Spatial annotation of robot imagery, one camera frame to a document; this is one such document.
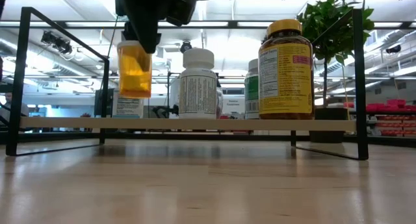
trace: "light wood surface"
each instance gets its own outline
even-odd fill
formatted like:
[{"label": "light wood surface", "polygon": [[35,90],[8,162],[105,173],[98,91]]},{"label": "light wood surface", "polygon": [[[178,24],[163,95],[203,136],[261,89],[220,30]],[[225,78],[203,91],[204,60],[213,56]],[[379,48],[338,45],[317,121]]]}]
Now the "light wood surface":
[{"label": "light wood surface", "polygon": [[415,149],[372,145],[357,162],[288,144],[108,140],[17,158],[0,149],[0,223],[415,223]]},{"label": "light wood surface", "polygon": [[241,120],[241,119],[123,119],[22,117],[21,127],[86,127],[115,129],[297,130],[354,131],[347,120]]}]

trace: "person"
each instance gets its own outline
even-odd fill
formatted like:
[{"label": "person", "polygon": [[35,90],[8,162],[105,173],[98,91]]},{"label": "person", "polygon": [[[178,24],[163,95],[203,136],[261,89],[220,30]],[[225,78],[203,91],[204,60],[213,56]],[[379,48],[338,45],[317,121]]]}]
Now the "person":
[{"label": "person", "polygon": [[[7,92],[6,93],[6,103],[3,104],[3,106],[10,109],[11,106],[12,106],[12,98],[13,98],[12,92]],[[29,116],[29,107],[25,103],[21,104],[21,113],[26,115],[26,116]],[[6,121],[9,122],[10,111],[1,107],[0,108],[0,116],[3,117]]]}]

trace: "white bottle cap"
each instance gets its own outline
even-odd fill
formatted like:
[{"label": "white bottle cap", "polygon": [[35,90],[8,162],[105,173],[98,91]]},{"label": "white bottle cap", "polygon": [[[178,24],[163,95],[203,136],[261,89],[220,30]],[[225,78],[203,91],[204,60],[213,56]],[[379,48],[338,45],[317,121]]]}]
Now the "white bottle cap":
[{"label": "white bottle cap", "polygon": [[249,71],[251,69],[257,69],[258,67],[259,67],[259,60],[257,58],[249,61],[249,63],[248,63],[248,70]]},{"label": "white bottle cap", "polygon": [[214,53],[207,49],[194,48],[183,53],[183,67],[214,68]]}]

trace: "prescription bottle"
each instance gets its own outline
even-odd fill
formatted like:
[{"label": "prescription bottle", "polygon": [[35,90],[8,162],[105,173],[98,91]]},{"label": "prescription bottle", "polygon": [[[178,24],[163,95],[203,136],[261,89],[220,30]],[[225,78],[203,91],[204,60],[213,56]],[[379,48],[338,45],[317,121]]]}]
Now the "prescription bottle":
[{"label": "prescription bottle", "polygon": [[248,73],[244,79],[244,98],[246,101],[246,119],[259,118],[259,60],[248,63]]},{"label": "prescription bottle", "polygon": [[138,41],[128,40],[117,45],[120,67],[120,96],[151,97],[151,55]]},{"label": "prescription bottle", "polygon": [[295,19],[275,21],[259,50],[259,117],[313,119],[312,45]]},{"label": "prescription bottle", "polygon": [[179,91],[179,118],[216,119],[217,90],[214,54],[207,49],[189,49],[183,53]]}]

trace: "potted plant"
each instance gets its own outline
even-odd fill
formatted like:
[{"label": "potted plant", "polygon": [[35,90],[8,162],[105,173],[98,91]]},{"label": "potted plant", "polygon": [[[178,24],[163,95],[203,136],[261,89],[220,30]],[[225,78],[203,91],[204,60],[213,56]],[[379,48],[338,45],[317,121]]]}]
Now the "potted plant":
[{"label": "potted plant", "polygon": [[[317,1],[315,5],[307,5],[303,14],[298,16],[298,20],[302,23],[303,36],[310,42],[315,41],[319,35],[325,32],[338,19],[353,9],[353,5],[357,2],[346,3],[345,0],[327,0]],[[366,31],[373,30],[374,22],[369,19],[374,9],[365,8],[363,2],[363,28],[364,42],[370,36]],[[315,119],[347,119],[347,111],[344,108],[327,108],[326,92],[328,89],[327,76],[328,64],[332,58],[344,66],[344,59],[348,56],[354,56],[354,34],[352,28],[352,18],[346,23],[338,27],[336,30],[330,31],[325,38],[314,45],[313,53],[316,59],[324,61],[324,89],[323,89],[323,108],[315,109]],[[320,143],[341,143],[344,132],[317,132],[311,131],[312,142]]]}]

